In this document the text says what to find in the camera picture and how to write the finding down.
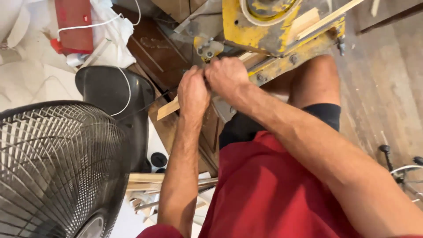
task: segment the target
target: hand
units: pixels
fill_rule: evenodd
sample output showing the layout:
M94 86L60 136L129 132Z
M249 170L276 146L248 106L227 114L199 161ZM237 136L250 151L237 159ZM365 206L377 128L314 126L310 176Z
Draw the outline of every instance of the hand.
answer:
M243 85L251 85L247 69L237 57L212 58L204 74L211 88L227 101L237 98Z
M178 87L181 117L202 123L204 112L210 103L210 91L204 80L204 70L196 65L186 71Z

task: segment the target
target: knee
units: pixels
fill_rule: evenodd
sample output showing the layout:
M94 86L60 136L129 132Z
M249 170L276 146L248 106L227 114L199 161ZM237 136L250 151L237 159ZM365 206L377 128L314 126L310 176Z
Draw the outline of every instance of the knee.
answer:
M335 60L331 55L319 55L310 59L307 63L309 67L318 70L336 71Z

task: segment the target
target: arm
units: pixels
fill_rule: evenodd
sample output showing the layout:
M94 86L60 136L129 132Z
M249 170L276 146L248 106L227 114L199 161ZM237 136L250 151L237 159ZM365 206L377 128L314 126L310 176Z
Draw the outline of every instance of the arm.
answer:
M367 238L423 235L423 213L386 169L341 134L252 84L236 58L213 61L205 74L213 90L272 132L327 184L360 234Z
M198 137L210 101L202 69L193 66L185 72L178 98L181 113L160 191L157 223L172 225L188 238L198 195Z

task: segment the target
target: red shirt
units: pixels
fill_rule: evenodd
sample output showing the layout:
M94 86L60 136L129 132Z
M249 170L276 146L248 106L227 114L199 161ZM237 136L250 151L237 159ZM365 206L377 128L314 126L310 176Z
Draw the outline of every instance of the red shirt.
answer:
M182 237L154 225L138 238ZM219 155L219 182L199 238L361 237L314 175L266 131L231 143Z

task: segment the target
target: black fan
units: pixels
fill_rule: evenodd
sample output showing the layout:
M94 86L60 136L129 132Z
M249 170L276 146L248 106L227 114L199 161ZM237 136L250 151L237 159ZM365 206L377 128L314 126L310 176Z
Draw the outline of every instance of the black fan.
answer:
M108 237L131 169L124 128L55 101L0 114L0 237Z

